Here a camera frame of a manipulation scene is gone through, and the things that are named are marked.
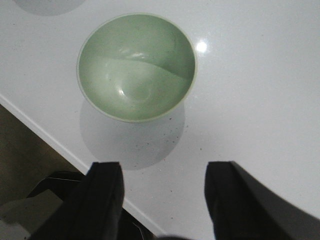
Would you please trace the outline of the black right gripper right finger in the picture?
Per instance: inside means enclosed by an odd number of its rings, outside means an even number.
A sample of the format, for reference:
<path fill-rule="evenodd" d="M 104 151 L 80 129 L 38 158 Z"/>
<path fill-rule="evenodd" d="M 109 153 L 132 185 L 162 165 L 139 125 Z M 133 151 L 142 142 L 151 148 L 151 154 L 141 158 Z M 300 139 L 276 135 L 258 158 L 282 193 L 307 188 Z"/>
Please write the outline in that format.
<path fill-rule="evenodd" d="M 204 195 L 217 240 L 318 240 L 320 220 L 234 161 L 209 162 Z"/>

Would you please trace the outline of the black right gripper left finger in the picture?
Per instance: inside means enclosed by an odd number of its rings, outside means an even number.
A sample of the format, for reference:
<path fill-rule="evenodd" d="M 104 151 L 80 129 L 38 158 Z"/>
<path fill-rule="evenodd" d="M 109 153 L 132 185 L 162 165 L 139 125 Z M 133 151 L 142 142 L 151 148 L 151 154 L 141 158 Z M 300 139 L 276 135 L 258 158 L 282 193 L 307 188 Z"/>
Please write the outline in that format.
<path fill-rule="evenodd" d="M 84 179 L 30 239 L 115 240 L 124 193 L 121 165 L 94 162 Z"/>

